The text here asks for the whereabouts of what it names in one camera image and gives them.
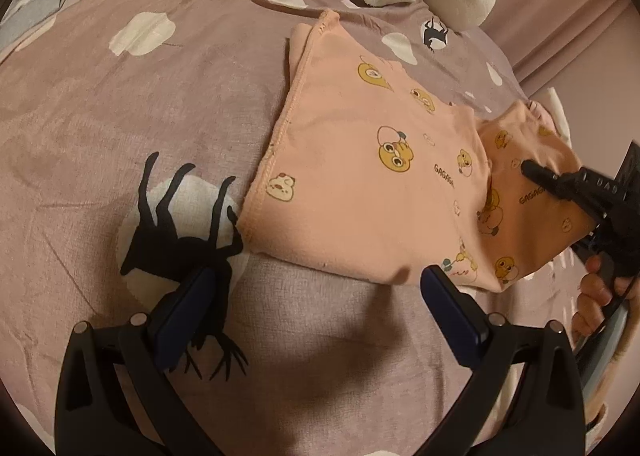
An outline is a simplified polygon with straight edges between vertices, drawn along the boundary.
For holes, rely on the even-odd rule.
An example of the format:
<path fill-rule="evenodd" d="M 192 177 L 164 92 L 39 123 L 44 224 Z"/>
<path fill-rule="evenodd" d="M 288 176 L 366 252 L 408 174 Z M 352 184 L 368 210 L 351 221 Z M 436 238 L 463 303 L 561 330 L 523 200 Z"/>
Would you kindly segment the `person's right hand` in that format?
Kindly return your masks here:
<path fill-rule="evenodd" d="M 587 274 L 582 277 L 576 301 L 576 312 L 570 323 L 572 340 L 588 338 L 595 333 L 605 320 L 604 308 L 616 298 L 625 297 L 629 307 L 639 303 L 639 285 L 631 278 L 616 278 L 614 283 L 605 283 L 601 275 L 603 261 L 598 255 L 592 255 L 586 262 Z"/>

